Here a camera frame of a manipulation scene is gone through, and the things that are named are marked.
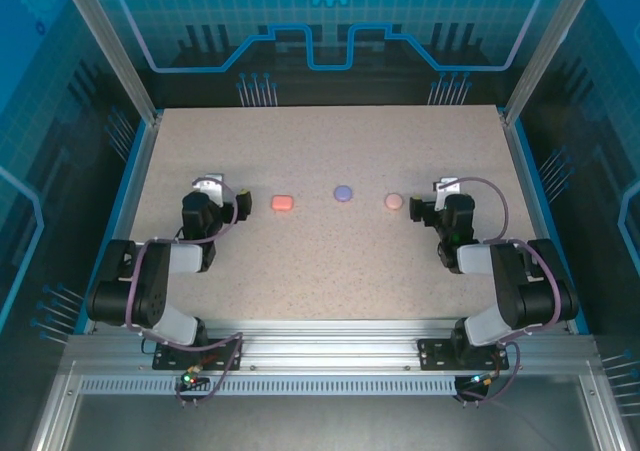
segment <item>aluminum frame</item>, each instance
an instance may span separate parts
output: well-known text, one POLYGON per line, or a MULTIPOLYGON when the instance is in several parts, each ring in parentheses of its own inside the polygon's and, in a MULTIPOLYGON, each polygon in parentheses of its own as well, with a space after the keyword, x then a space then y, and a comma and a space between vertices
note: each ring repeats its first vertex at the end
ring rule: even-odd
POLYGON ((542 75, 547 70, 556 51, 567 37, 576 16, 586 0, 562 0, 558 5, 547 29, 545 30, 536 50, 527 63, 527 67, 518 80, 507 105, 505 106, 506 123, 515 124, 520 113, 529 101, 542 75))
MULTIPOLYGON (((139 76, 98 0, 73 0, 142 118, 156 122, 139 76)), ((506 108, 505 134, 518 171, 534 229, 548 236, 531 175, 514 131, 514 123, 585 0, 562 0, 506 108)), ((136 159, 134 175, 120 215, 118 235, 132 220, 153 148, 150 138, 136 159)), ((415 321, 217 321, 207 323, 211 336, 245 333, 242 366, 235 376, 283 379, 299 376, 390 378, 442 377, 463 373, 419 370, 416 340, 449 335, 454 320, 415 321)), ((601 449, 632 449, 613 394, 590 336, 570 335, 560 326, 522 342, 523 375, 578 375, 601 449)), ((91 335, 69 339, 50 392, 32 450, 61 450, 72 428, 83 380, 91 376, 157 378, 174 373, 151 371, 140 354, 140 338, 100 325, 91 335)))
POLYGON ((145 123, 154 124, 157 117, 156 108, 100 2, 98 0, 73 0, 73 2, 140 117, 145 123))

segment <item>pink block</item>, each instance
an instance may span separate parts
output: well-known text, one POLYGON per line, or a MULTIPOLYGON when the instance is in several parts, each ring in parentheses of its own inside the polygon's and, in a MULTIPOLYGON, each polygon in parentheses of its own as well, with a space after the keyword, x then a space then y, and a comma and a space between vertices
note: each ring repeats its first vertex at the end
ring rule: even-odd
POLYGON ((274 196, 271 200, 271 209, 274 211, 291 211, 293 209, 293 197, 274 196))

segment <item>blue edge trim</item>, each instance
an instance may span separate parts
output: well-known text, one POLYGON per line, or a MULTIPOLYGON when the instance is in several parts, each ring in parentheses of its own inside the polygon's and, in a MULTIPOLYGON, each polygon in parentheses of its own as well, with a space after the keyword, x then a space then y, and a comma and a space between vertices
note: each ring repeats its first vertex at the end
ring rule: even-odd
MULTIPOLYGON (((556 224, 553 222, 551 208, 549 207, 549 202, 547 201, 547 197, 544 194, 542 181, 540 180, 540 175, 538 174, 538 171, 536 169, 536 163, 533 160, 533 153, 531 152, 531 148, 529 147, 529 141, 527 140, 527 136, 525 135, 524 127, 522 126, 520 118, 516 120, 515 124, 516 132, 518 133, 518 140, 520 141, 520 145, 522 146, 522 151, 524 152, 524 158, 527 163, 527 168, 529 170, 529 173, 531 174, 531 181, 533 182, 533 187, 538 197, 538 201, 540 202, 542 218, 544 219, 544 222, 547 225, 547 230, 549 231, 549 239, 551 239, 556 249, 558 250, 558 254, 560 254, 560 260, 569 273, 569 279, 571 279, 571 283, 574 284, 573 276, 571 276, 571 271, 569 268, 569 262, 567 261, 567 256, 564 254, 564 249, 562 249, 560 236, 558 235, 556 224)), ((578 316, 576 316, 575 322, 580 334, 589 334, 589 327, 587 326, 587 321, 584 318, 582 306, 580 306, 578 309, 578 316)))
MULTIPOLYGON (((89 278, 89 285, 87 286, 87 291, 85 294, 88 296, 91 287, 93 286, 93 281, 96 278, 96 274, 98 273, 98 267, 102 262, 102 258, 104 257, 104 253, 107 249, 107 244, 111 241, 113 237, 113 233, 115 232, 116 225, 118 224, 118 219, 120 219, 120 212, 122 211, 122 205, 124 204, 124 197, 127 194, 127 189, 129 188, 129 182, 131 181, 131 175, 133 174, 133 168, 138 160, 138 154, 140 153, 140 146, 142 145, 142 140, 147 132, 147 124, 140 120, 140 125, 138 126, 138 131, 136 132, 136 138, 133 141, 133 146, 131 146, 131 152, 129 153, 129 159, 127 161, 127 165, 124 168, 124 173, 122 174, 122 180, 120 181, 120 187, 118 188, 118 194, 116 194, 116 200, 113 203, 113 208, 111 209, 111 215, 109 216, 109 221, 107 222, 107 228, 104 231, 104 238, 102 238, 102 243, 100 244, 100 249, 98 250, 98 255, 96 256, 96 264, 93 266, 93 271, 91 272, 91 277, 89 278)), ((87 310, 84 306, 80 309, 80 314, 78 316, 78 321, 76 321, 76 327, 74 329, 74 334, 84 334, 84 328, 87 325, 87 321, 89 321, 89 316, 87 315, 87 310)))
MULTIPOLYGON (((118 218, 120 217, 120 211, 122 209, 122 205, 124 203, 124 197, 127 192, 127 188, 129 187, 129 181, 131 179, 131 175, 133 173, 133 167, 138 158, 138 153, 140 151, 140 145, 142 143, 142 138, 145 133, 145 123, 140 123, 140 128, 136 133, 136 139, 133 143, 133 147, 131 149, 131 153, 129 155, 129 161, 127 162, 127 166, 125 167, 124 174, 122 175, 122 181, 120 182, 120 188, 118 189, 118 194, 116 195, 116 200, 113 204, 113 209, 111 211, 111 216, 109 217, 109 222, 107 223, 107 228, 104 233, 104 239, 102 240, 102 244, 100 245, 100 250, 98 251, 98 256, 96 258, 96 264, 93 267, 93 272, 91 273, 91 278, 89 279, 89 286, 87 288, 87 294, 93 285, 93 281, 95 279, 96 273, 98 272, 98 266, 102 261, 102 257, 104 256, 105 250, 107 248, 107 244, 111 240, 113 233, 115 231, 116 224, 118 222, 118 218)), ((531 152, 531 148, 529 147, 529 142, 527 141, 527 137, 524 132, 524 128, 522 127, 522 123, 520 119, 516 121, 516 132, 518 133, 518 139, 520 140, 520 144, 522 146, 522 150, 524 152, 524 157, 526 160, 527 168, 531 173, 531 179, 533 181, 533 186, 535 188, 536 195, 538 197, 538 201, 540 202, 540 208, 542 209, 542 217, 547 225, 547 229, 549 231, 549 238, 553 242, 553 244, 558 249, 560 254, 560 259, 562 260, 562 264, 564 264, 565 268, 569 270, 569 263, 567 262, 567 257, 562 249, 562 245, 560 243, 560 236, 558 235, 558 231, 556 229, 555 223, 553 222, 553 217, 551 216, 551 208, 549 208, 549 203, 547 202, 547 198, 544 195, 544 191, 542 188, 542 182, 540 181, 540 176, 536 171, 535 161, 533 160, 533 153, 531 152)), ((569 271, 569 277, 573 282, 573 277, 571 276, 571 272, 569 271)), ((87 324, 89 317, 87 316, 87 312, 82 307, 80 311, 80 316, 78 318, 78 322, 76 323, 75 334, 83 334, 84 328, 87 324)), ((578 311, 578 316, 575 319, 576 326, 578 328, 578 332, 580 334, 589 334, 589 328, 587 326, 587 322, 584 318, 584 313, 582 312, 582 307, 580 307, 578 311)))

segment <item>glass panel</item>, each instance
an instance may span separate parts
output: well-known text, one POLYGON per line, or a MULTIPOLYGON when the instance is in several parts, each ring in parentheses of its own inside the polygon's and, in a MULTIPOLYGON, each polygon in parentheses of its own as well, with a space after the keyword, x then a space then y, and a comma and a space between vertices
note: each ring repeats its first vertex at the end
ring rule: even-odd
POLYGON ((71 0, 0 3, 0 442, 26 449, 140 120, 71 0))
MULTIPOLYGON (((547 221, 605 358, 640 354, 639 13, 638 0, 587 0, 521 117, 547 221)), ((638 403, 632 364, 608 364, 632 390, 620 404, 638 403)))
POLYGON ((504 104, 559 1, 101 0, 161 107, 504 104))

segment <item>black bracket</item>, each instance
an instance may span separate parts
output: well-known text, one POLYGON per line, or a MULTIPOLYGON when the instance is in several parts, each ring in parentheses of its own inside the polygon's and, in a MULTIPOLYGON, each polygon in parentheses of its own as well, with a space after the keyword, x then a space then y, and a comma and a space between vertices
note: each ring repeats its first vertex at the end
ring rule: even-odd
POLYGON ((495 371, 499 360, 500 370, 509 369, 509 358, 504 352, 500 356, 497 346, 483 346, 482 357, 460 363, 451 339, 419 339, 418 356, 422 371, 495 371))
MULTIPOLYGON (((209 344, 222 341, 224 338, 209 338, 209 344)), ((223 371, 229 359, 232 359, 233 350, 238 343, 237 339, 223 344, 218 348, 201 353, 180 351, 163 344, 156 345, 151 367, 157 371, 184 371, 185 369, 204 362, 203 371, 223 371)), ((240 369, 242 360, 242 344, 238 349, 238 356, 233 358, 230 371, 240 369)))

